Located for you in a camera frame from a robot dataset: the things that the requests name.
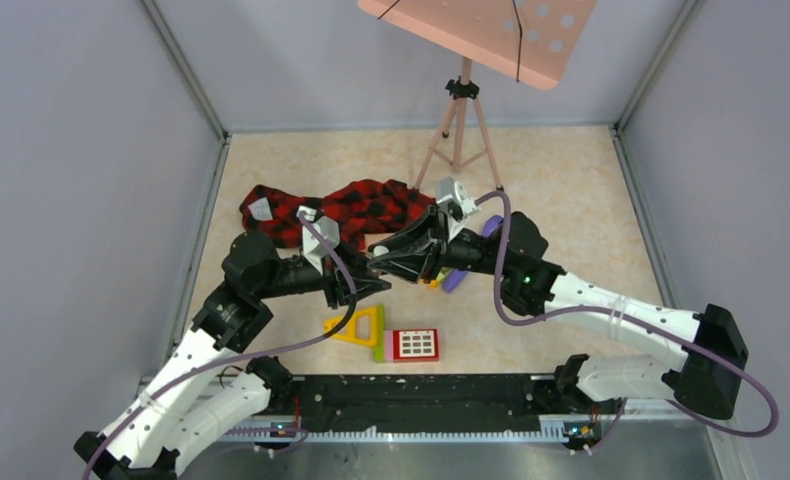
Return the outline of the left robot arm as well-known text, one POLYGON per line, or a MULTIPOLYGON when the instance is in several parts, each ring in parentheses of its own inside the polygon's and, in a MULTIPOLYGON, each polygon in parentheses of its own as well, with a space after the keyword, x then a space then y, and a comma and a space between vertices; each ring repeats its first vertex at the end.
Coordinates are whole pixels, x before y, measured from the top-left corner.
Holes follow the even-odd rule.
POLYGON ((84 478, 178 479, 245 418, 285 410, 292 388, 274 375, 241 373, 209 400, 198 399, 224 367, 252 359, 247 349, 273 317, 266 300, 321 291, 329 307, 352 314, 358 300, 390 289, 362 253, 335 251, 328 261, 282 258, 262 232, 237 236, 222 262, 223 281, 171 358, 118 419, 75 442, 84 478))

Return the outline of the nail polish bottle grey cap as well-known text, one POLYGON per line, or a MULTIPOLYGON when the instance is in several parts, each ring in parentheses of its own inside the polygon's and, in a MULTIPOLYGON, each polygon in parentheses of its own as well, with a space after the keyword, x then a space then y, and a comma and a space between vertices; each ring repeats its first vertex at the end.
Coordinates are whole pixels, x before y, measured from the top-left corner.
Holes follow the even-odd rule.
POLYGON ((379 257, 382 257, 384 255, 387 255, 389 252, 390 252, 390 250, 387 247, 385 247, 383 245, 377 245, 372 250, 372 257, 373 258, 379 258, 379 257))

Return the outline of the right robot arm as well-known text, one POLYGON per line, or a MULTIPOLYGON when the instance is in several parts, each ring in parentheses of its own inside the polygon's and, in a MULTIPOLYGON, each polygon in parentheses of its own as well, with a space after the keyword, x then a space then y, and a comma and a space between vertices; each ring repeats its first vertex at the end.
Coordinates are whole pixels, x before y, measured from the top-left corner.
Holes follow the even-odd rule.
POLYGON ((482 236, 431 206, 370 252, 375 269, 412 283, 443 268, 492 275, 494 308, 510 326, 559 321, 638 350, 626 358, 580 355, 564 365, 557 397, 571 412, 595 401, 662 399, 704 420, 732 418, 750 377, 748 348, 729 310, 671 309, 620 295, 545 260, 547 248, 519 211, 482 236))

